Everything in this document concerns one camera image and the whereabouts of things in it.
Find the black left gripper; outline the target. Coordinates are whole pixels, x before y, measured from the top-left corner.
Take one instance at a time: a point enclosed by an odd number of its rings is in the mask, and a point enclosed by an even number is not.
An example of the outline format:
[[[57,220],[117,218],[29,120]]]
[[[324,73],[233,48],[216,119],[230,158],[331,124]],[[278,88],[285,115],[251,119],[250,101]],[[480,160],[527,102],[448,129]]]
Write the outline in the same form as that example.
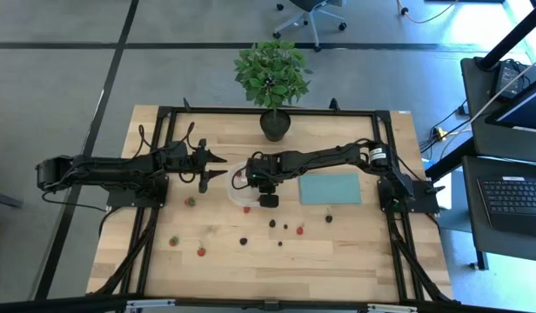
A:
[[[198,191],[204,194],[207,191],[207,180],[226,173],[226,170],[208,170],[205,172],[207,163],[226,163],[220,156],[214,155],[210,150],[205,149],[206,139],[198,141],[197,148],[192,149],[192,153],[180,158],[169,158],[163,147],[164,169],[168,173],[194,174],[199,175]]]

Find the clear plastic tupperware container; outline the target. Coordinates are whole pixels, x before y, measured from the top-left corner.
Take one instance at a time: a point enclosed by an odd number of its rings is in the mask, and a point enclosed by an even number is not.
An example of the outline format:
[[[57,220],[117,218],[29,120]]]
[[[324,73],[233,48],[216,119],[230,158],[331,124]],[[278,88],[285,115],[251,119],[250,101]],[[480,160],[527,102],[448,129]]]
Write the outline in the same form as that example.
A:
[[[230,200],[240,207],[259,207],[260,193],[258,189],[247,187],[245,162],[236,163],[228,169],[226,177],[227,195]],[[236,177],[237,171],[242,170],[242,176]]]

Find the teal folded cloth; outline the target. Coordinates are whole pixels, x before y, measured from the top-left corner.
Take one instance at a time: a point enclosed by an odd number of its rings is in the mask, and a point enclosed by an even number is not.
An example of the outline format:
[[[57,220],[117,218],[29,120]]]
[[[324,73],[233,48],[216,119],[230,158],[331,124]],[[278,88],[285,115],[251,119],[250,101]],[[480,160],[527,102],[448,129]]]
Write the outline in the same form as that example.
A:
[[[303,205],[362,203],[357,174],[307,174],[298,184]]]

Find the green plant in black pot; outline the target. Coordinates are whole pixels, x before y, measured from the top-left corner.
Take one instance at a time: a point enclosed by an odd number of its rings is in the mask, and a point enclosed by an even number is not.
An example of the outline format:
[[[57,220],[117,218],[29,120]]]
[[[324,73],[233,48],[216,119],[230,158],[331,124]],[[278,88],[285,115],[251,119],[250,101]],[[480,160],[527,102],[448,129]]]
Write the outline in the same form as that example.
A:
[[[291,127],[291,117],[284,111],[309,92],[312,73],[304,55],[292,42],[274,40],[253,44],[240,50],[233,60],[235,81],[245,90],[245,99],[265,111],[259,124],[265,137],[282,140]]]

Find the white office chair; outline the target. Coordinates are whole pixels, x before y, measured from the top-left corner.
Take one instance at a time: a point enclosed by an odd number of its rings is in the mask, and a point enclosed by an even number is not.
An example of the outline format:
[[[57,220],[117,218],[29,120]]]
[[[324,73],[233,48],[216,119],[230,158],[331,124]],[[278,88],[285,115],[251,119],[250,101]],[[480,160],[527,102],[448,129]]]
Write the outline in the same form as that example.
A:
[[[284,30],[299,21],[303,22],[304,26],[310,26],[312,30],[312,36],[314,40],[313,50],[320,52],[322,50],[321,43],[318,37],[317,25],[315,22],[315,14],[320,13],[336,20],[339,20],[338,29],[343,31],[347,28],[345,19],[342,16],[336,15],[325,10],[326,6],[343,7],[348,0],[289,0],[291,4],[300,9],[300,12],[293,15],[291,18],[280,24],[272,32],[272,36],[275,39],[281,37],[281,30]]]

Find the black crossbar silver brackets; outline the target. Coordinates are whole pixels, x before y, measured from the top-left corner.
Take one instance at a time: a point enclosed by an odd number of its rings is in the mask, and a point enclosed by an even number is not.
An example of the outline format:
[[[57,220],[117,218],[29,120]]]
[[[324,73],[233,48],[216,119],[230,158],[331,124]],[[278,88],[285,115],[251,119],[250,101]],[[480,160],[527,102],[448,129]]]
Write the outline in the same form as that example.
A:
[[[281,310],[355,310],[362,313],[529,313],[465,305],[459,302],[403,300],[396,303],[377,302],[313,302],[282,300],[215,300],[192,298],[154,298],[139,294],[89,295],[15,303],[0,303],[0,313],[104,313],[115,310],[162,307],[215,307],[256,309],[268,312]]]

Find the grey floor object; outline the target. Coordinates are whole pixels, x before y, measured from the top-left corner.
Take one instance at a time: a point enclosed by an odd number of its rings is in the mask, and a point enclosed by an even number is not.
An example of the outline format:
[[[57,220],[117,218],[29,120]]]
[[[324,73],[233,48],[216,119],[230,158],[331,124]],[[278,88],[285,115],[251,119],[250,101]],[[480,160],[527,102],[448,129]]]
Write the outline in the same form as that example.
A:
[[[16,198],[6,196],[0,193],[0,205],[5,205],[14,209],[20,209],[23,206],[23,202]]]

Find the black desk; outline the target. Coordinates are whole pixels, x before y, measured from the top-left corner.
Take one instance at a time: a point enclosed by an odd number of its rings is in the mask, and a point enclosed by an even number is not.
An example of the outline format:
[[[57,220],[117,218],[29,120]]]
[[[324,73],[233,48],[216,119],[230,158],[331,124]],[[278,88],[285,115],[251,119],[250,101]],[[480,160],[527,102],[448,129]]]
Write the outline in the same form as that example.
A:
[[[536,261],[536,237],[493,229],[486,216],[477,178],[480,176],[536,176],[536,165],[464,156],[462,170],[475,250]]]
[[[489,113],[502,107],[501,102],[490,101],[494,79],[492,72],[480,70],[475,58],[462,59],[460,67],[472,116],[480,109]],[[536,133],[489,124],[484,117],[478,117],[472,122],[472,137],[441,157],[425,174],[437,181],[459,167],[464,156],[509,158],[536,163]]]

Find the black laptop keyboard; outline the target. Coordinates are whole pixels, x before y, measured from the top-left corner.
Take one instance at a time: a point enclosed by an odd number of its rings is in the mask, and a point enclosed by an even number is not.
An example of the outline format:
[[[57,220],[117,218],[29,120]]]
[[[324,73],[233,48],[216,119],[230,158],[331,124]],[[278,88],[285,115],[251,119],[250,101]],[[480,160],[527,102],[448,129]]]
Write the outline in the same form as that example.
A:
[[[536,237],[536,176],[480,176],[477,182],[493,229]]]

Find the black power brick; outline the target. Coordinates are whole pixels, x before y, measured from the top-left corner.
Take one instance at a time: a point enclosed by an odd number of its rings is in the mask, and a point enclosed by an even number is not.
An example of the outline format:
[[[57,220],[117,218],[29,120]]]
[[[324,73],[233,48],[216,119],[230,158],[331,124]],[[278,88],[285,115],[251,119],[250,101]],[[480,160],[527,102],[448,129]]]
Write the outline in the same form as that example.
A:
[[[522,91],[524,78],[520,77],[512,83],[521,71],[519,63],[513,59],[507,59],[499,65],[493,84],[494,94],[498,95],[499,101],[511,100]]]

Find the dark display screen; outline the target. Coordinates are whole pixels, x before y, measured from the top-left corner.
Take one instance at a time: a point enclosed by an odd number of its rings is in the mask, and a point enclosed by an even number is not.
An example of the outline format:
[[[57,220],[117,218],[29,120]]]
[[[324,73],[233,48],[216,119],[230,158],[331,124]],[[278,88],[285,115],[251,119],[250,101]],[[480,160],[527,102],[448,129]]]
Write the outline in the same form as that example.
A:
[[[511,129],[536,132],[536,81],[504,107],[495,110],[486,122]]]

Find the black pole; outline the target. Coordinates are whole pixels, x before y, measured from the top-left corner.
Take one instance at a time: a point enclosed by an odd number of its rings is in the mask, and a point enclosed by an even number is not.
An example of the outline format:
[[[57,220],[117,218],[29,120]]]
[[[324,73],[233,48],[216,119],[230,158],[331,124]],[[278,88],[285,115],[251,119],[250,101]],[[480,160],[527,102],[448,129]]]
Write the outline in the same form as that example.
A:
[[[497,63],[536,28],[536,6],[483,58],[476,58],[476,66],[483,71],[492,70]]]

